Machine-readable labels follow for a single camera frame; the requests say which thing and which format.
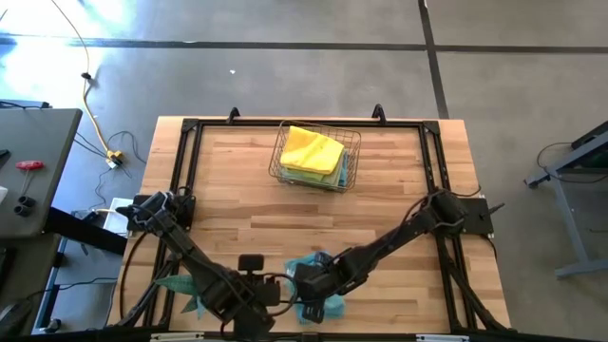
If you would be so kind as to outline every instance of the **yellow power cord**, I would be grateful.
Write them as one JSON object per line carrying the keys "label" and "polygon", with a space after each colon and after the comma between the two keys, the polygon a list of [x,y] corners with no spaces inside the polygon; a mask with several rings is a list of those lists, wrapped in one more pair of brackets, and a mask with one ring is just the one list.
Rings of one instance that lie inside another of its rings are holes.
{"label": "yellow power cord", "polygon": [[80,39],[80,42],[82,43],[83,48],[85,48],[86,72],[81,74],[81,76],[85,79],[85,83],[83,84],[83,104],[85,105],[85,112],[88,115],[88,118],[93,123],[93,127],[95,127],[95,133],[97,133],[97,138],[99,138],[99,141],[100,141],[100,143],[102,143],[102,147],[104,148],[105,156],[106,156],[105,162],[110,167],[114,168],[117,166],[117,161],[121,160],[121,158],[123,156],[123,152],[110,150],[110,148],[107,146],[107,143],[104,140],[104,136],[102,135],[102,130],[99,128],[99,125],[97,124],[97,121],[95,120],[95,117],[93,117],[93,114],[91,114],[91,110],[88,107],[88,104],[86,103],[86,91],[87,91],[86,84],[88,83],[88,80],[91,79],[91,75],[89,74],[90,58],[88,57],[88,48],[86,48],[85,41],[83,40],[83,37],[80,35],[80,32],[78,32],[78,30],[76,29],[74,24],[72,24],[72,22],[69,20],[69,18],[67,18],[67,15],[61,10],[61,8],[59,7],[59,5],[57,5],[55,0],[50,0],[50,1],[53,3],[53,5],[55,5],[57,10],[59,10],[59,12],[61,12],[61,14],[64,16],[64,18],[66,18],[69,25],[72,26],[72,28],[74,29],[74,32],[76,32],[76,35],[78,36],[78,39]]}

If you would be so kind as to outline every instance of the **red screwdriver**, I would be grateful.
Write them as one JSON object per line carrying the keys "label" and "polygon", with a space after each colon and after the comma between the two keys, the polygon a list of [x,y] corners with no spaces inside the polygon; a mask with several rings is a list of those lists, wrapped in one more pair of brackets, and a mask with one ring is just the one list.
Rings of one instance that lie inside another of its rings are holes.
{"label": "red screwdriver", "polygon": [[41,169],[45,167],[45,164],[41,161],[19,161],[15,164],[15,167],[20,170],[26,171],[26,178],[23,180],[23,185],[21,186],[21,195],[24,195],[26,190],[26,184],[28,183],[29,171]]}

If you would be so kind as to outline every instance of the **folded towel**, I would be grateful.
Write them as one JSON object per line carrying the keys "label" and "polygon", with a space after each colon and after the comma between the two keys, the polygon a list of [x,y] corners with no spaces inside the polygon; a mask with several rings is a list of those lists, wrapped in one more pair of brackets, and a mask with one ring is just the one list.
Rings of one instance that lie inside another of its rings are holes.
{"label": "folded towel", "polygon": [[[317,253],[324,254],[326,256],[329,255],[325,252],[316,252],[301,258],[288,260],[287,262],[285,262],[285,272],[288,276],[294,276],[295,265],[297,265],[298,263],[315,265],[315,263],[317,262],[315,258]],[[288,284],[288,288],[292,293],[294,292],[294,285],[291,282]],[[301,325],[311,324],[311,321],[302,317],[304,305],[295,304],[294,306],[298,323]],[[325,310],[324,318],[336,319],[344,317],[345,306],[346,304],[344,302],[344,298],[342,298],[341,295],[334,294],[330,296],[329,298],[325,299],[325,303],[323,305],[323,310]]]}
{"label": "folded towel", "polygon": [[349,155],[344,153],[344,158],[342,160],[342,168],[340,169],[340,181],[338,182],[338,186],[346,186],[346,182],[348,180],[348,171],[349,171]]}
{"label": "folded towel", "polygon": [[280,163],[291,169],[329,175],[343,150],[344,145],[330,137],[290,126]]}
{"label": "folded towel", "polygon": [[342,152],[342,156],[340,157],[340,161],[337,166],[334,168],[333,172],[329,175],[321,175],[315,172],[308,172],[302,170],[294,170],[287,167],[281,168],[281,176],[286,178],[291,178],[295,180],[301,181],[315,181],[324,184],[328,184],[331,186],[337,186],[342,177],[342,160],[346,157],[346,151]]}
{"label": "folded towel", "polygon": [[331,174],[323,177],[323,180],[321,180],[321,182],[324,182],[331,186],[338,186],[338,182],[340,181],[340,171],[342,170],[342,161],[344,160],[344,155],[345,155],[345,152],[342,151],[342,154],[340,155],[340,159],[338,160],[338,163],[335,166],[333,172],[331,172]]}
{"label": "folded towel", "polygon": [[321,181],[325,177],[325,175],[315,172],[295,170],[287,167],[281,167],[281,176],[302,181]]}

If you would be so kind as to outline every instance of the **small white object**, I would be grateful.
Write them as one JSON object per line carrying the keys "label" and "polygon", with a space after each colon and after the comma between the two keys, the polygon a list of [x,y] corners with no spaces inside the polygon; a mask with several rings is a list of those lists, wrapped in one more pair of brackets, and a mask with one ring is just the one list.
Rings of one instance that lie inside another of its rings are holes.
{"label": "small white object", "polygon": [[0,204],[2,204],[2,201],[7,196],[8,192],[9,192],[9,189],[7,189],[6,187],[0,186]]}
{"label": "small white object", "polygon": [[[116,210],[116,208],[118,207],[127,206],[132,203],[133,199],[114,198],[112,200],[112,203],[110,204],[110,210]],[[105,219],[104,229],[106,229],[106,231],[110,231],[112,233],[126,237],[128,235],[128,232],[126,230],[126,225],[128,223],[129,220],[121,214],[109,212],[107,213],[107,218]]]}

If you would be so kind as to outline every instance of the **green cloth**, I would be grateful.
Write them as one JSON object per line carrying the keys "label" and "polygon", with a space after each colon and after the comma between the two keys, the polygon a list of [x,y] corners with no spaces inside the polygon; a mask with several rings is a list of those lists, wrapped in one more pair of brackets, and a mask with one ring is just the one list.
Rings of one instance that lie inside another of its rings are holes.
{"label": "green cloth", "polygon": [[170,275],[156,280],[155,283],[167,288],[169,291],[191,295],[192,298],[190,298],[186,303],[186,306],[181,309],[181,313],[190,313],[196,310],[197,318],[200,319],[202,317],[205,307],[202,306],[202,303],[200,302],[200,297],[197,294],[197,287],[195,286],[191,275]]}

